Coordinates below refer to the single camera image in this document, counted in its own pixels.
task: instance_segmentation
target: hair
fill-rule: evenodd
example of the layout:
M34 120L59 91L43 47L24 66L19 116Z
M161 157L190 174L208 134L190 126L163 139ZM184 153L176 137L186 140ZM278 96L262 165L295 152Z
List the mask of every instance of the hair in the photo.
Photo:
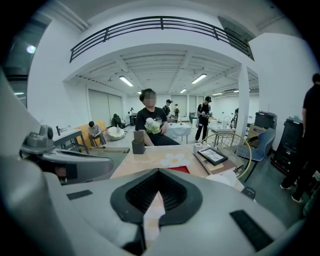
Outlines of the hair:
M144 99L145 99L145 96L146 96L146 93L154 93L156 94L156 92L150 88L148 89L145 89L145 90L141 90L141 94L139 96L139 100L143 103L144 102Z
M315 84L316 82L320 82L320 74L319 73L315 73L312 77L312 81Z

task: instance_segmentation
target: white flower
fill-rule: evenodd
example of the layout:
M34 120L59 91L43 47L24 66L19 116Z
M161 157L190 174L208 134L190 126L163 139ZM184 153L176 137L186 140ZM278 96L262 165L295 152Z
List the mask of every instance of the white flower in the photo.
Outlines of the white flower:
M151 125L154 122L154 120L151 117L149 117L145 120L145 122Z
M176 154L176 155L166 154L165 159L162 159L160 163L164 167L168 167L168 168L190 165L190 161L185 159L184 154Z

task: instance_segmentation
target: railing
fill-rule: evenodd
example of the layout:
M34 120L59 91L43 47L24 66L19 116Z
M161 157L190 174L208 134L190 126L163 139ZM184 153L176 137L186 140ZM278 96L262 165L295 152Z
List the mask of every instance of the railing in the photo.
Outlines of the railing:
M248 50L249 45L247 43L241 41L240 39L236 38L232 34L224 31L219 27L191 18L174 16L149 16L126 20L101 29L100 31L88 36L86 39L82 40L71 49L70 63L72 62L72 60L74 60L76 57L78 57L91 47L94 47L100 43L104 43L111 38L115 38L117 36L135 31L157 29L184 30L210 36L215 38L216 40L223 41L235 47L240 52L252 58L252 56L250 55L250 51Z

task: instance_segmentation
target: black pants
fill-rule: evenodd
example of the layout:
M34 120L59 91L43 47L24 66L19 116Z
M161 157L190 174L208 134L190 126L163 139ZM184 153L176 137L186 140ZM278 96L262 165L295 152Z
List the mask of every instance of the black pants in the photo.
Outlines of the black pants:
M199 127L198 130L196 131L196 135L195 135L195 140L199 140L200 138L200 134L201 134L201 130L203 127L203 132L202 132L202 140L204 140L207 137L207 130L208 130L208 123L209 120L203 120L203 121L199 121Z
M134 116L130 115L130 125L134 126L135 125L135 121L134 121Z
M296 156L296 162L293 163L293 167L289 171L288 176L282 182L282 186L287 188L292 186L300 176L298 187L293 194L293 197L297 200L304 194L312 176L319 166L317 152L312 145L316 145L316 143L312 143L312 140L307 139L306 137L303 138L302 145Z
M155 146L172 146L172 145L180 145L178 142L169 138L166 135L161 134L149 134L150 140Z

